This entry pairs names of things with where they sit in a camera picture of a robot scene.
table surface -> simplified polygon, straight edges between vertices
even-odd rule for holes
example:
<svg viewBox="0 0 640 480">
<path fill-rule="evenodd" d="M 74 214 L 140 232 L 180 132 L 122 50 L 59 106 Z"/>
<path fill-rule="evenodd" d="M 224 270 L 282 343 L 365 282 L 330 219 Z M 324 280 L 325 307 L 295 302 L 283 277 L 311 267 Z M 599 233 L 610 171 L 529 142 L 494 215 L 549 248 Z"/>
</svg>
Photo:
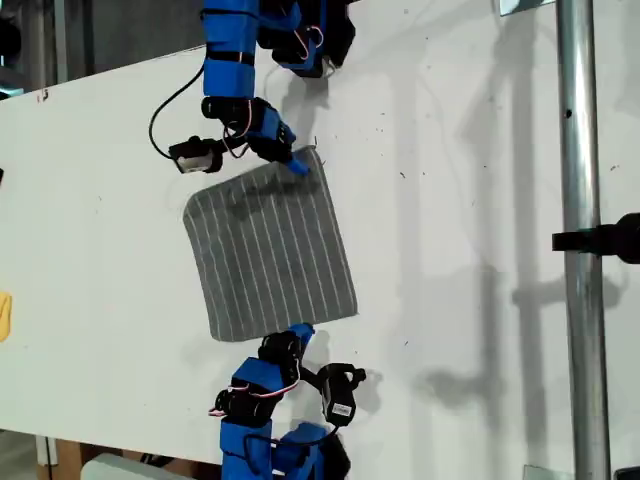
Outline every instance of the table surface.
<svg viewBox="0 0 640 480">
<path fill-rule="evenodd" d="M 572 469 L 554 7 L 499 19 L 490 2 L 352 6 L 345 68 L 305 83 L 257 59 L 256 94 L 299 145 L 317 141 L 359 314 L 307 353 L 365 367 L 342 438 L 354 479 L 519 478 Z M 637 211 L 638 2 L 596 2 L 602 211 Z M 209 334 L 182 214 L 260 165 L 180 175 L 147 140 L 153 110 L 202 49 L 0 104 L 0 428 L 220 461 L 207 417 L 259 341 Z M 194 86 L 160 116 L 168 146 L 217 136 Z M 640 463 L 640 273 L 605 262 L 614 466 Z M 320 421 L 310 387 L 276 435 Z"/>
</svg>

gray cloth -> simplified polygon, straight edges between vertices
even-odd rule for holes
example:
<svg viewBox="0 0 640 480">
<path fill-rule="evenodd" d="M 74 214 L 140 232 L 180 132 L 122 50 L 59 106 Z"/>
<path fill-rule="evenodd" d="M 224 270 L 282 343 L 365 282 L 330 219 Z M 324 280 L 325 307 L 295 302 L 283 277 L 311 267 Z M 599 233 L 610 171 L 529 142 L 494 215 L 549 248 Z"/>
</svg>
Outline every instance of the gray cloth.
<svg viewBox="0 0 640 480">
<path fill-rule="evenodd" d="M 184 222 L 211 335 L 238 342 L 357 313 L 355 291 L 322 162 L 311 173 L 278 163 L 194 194 Z"/>
</svg>

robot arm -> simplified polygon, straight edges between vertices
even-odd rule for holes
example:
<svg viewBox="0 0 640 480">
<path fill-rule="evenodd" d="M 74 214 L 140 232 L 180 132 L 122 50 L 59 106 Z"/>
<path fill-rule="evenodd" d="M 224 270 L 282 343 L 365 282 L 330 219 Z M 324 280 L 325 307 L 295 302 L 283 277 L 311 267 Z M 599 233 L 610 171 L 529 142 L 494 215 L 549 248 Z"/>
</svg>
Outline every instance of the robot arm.
<svg viewBox="0 0 640 480">
<path fill-rule="evenodd" d="M 308 167 L 292 153 L 296 136 L 278 112 L 254 96 L 256 44 L 273 50 L 283 68 L 301 77 L 323 75 L 323 58 L 335 67 L 355 36 L 347 5 L 354 0 L 205 0 L 201 11 L 207 54 L 202 113 L 224 125 L 218 141 L 192 137 L 169 154 L 182 173 L 217 172 L 223 155 L 244 144 L 269 162 L 300 175 Z"/>
<path fill-rule="evenodd" d="M 353 391 L 366 374 L 346 364 L 327 365 L 317 374 L 304 368 L 302 357 L 313 333 L 310 325 L 301 324 L 265 337 L 258 358 L 248 358 L 234 373 L 229 388 L 218 395 L 210 415 L 224 417 L 220 429 L 224 480 L 270 480 L 273 469 L 284 472 L 287 480 L 307 480 L 312 469 L 316 480 L 346 477 L 349 460 L 335 433 L 353 420 Z M 327 433 L 320 426 L 302 423 L 273 440 L 273 410 L 301 381 L 321 393 L 325 419 L 335 428 Z"/>
</svg>

silver pole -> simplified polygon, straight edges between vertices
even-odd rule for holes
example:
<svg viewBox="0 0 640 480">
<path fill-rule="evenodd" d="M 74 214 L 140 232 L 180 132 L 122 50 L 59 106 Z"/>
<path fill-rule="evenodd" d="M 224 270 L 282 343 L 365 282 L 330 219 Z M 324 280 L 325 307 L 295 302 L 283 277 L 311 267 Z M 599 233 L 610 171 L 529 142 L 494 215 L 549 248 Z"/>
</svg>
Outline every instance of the silver pole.
<svg viewBox="0 0 640 480">
<path fill-rule="evenodd" d="M 564 229 L 600 224 L 593 0 L 558 0 Z M 610 480 L 607 371 L 599 257 L 565 254 L 577 480 Z"/>
</svg>

white sticker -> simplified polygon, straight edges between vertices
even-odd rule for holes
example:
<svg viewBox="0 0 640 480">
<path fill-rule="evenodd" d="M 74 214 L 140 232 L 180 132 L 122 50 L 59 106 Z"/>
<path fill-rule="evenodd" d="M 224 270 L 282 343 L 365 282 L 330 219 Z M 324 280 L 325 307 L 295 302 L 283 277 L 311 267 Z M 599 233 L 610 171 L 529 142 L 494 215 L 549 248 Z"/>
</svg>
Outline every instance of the white sticker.
<svg viewBox="0 0 640 480">
<path fill-rule="evenodd" d="M 351 407 L 348 407 L 347 405 L 341 405 L 339 403 L 336 403 L 333 406 L 332 412 L 335 413 L 336 415 L 341 415 L 343 417 L 350 417 L 351 416 Z"/>
</svg>

